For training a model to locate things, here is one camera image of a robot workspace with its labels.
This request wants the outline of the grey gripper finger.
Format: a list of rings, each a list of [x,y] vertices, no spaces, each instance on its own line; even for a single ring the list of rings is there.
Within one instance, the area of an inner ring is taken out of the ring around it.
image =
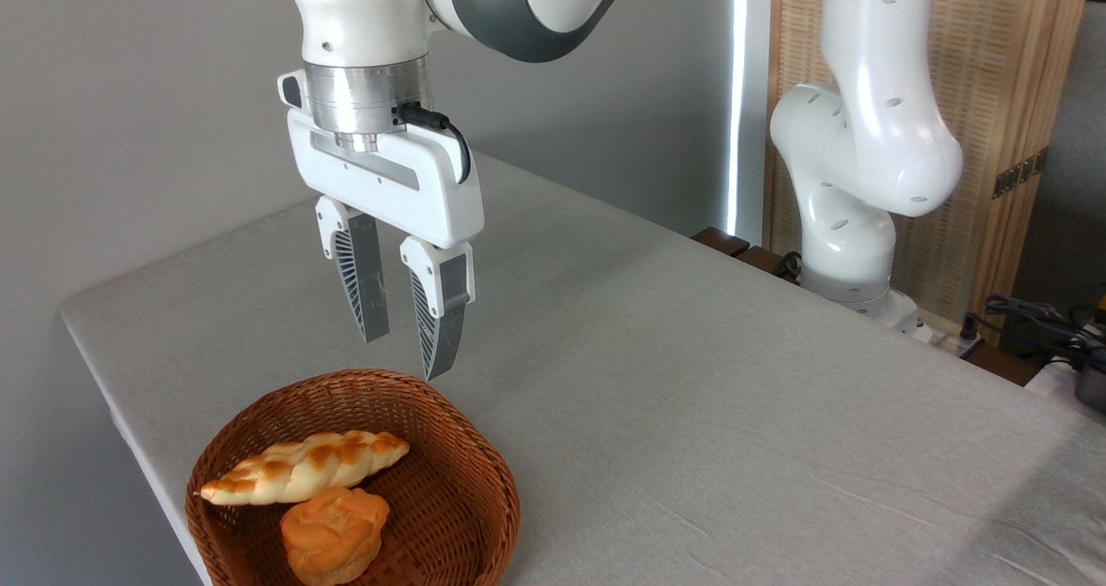
[[[408,236],[400,258],[410,270],[422,373],[431,380],[451,369],[460,348],[466,306],[474,300],[473,247],[442,250]]]
[[[349,310],[364,342],[390,333],[377,220],[328,196],[315,205],[321,249],[336,264]]]

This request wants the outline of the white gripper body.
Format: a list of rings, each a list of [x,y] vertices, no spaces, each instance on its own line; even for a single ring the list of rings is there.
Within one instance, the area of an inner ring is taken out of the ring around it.
[[[448,130],[407,125],[379,134],[376,151],[348,151],[307,112],[304,70],[280,75],[280,100],[300,176],[309,188],[432,245],[451,248],[486,227],[474,166]]]

